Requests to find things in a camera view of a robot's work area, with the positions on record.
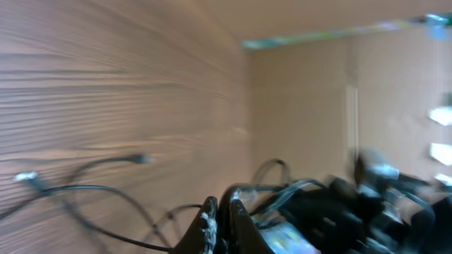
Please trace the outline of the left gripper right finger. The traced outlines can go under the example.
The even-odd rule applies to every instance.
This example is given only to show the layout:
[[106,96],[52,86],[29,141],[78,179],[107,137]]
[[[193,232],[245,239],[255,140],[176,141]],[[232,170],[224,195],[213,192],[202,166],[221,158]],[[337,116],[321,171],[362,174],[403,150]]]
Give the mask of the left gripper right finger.
[[230,252],[233,254],[274,254],[256,228],[243,202],[230,201]]

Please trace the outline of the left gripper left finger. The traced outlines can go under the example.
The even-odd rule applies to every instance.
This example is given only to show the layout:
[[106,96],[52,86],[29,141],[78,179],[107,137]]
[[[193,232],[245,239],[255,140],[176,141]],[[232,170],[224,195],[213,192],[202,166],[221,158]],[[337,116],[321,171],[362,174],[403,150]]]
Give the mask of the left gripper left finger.
[[218,237],[217,211],[217,198],[207,197],[171,254],[213,254]]

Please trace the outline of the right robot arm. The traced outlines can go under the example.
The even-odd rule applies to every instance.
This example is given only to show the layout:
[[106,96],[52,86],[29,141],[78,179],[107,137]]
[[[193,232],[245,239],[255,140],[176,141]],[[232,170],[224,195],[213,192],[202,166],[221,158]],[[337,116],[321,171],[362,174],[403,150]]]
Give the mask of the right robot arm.
[[403,174],[375,150],[361,150],[353,181],[298,182],[279,207],[321,253],[451,254],[451,188]]

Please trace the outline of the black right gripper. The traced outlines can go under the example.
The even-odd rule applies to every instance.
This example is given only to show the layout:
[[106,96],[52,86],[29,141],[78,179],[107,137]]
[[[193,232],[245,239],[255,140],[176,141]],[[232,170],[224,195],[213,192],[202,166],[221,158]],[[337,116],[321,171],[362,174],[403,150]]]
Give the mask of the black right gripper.
[[358,202],[353,186],[334,178],[327,187],[284,191],[278,196],[278,211],[321,253],[340,254],[366,241]]

